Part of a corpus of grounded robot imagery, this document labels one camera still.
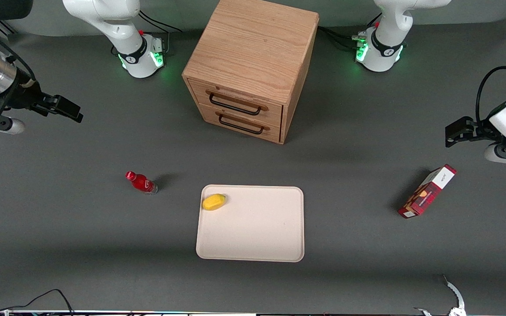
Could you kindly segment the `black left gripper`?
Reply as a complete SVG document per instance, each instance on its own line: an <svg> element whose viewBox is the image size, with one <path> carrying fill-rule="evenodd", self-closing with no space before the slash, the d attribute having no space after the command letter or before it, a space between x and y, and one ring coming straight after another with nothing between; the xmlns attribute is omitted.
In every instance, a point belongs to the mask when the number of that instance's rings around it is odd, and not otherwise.
<svg viewBox="0 0 506 316"><path fill-rule="evenodd" d="M493 126L488 118L474 122L472 117L464 116L445 127L445 146L450 148L463 141L490 140L502 142L502 134Z"/></svg>

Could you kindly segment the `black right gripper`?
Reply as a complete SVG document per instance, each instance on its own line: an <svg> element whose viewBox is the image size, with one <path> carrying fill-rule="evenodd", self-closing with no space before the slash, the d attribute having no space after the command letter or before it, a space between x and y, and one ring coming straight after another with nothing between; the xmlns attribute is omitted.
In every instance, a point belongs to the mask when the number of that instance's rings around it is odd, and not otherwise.
<svg viewBox="0 0 506 316"><path fill-rule="evenodd" d="M35 83L28 88L21 86L17 79L14 82L14 109L24 109L45 115L46 112L38 106L42 102L43 108L48 113L61 115L77 123L83 120L83 114L80 113L80 106L61 95L45 96L40 89L40 84Z"/></svg>

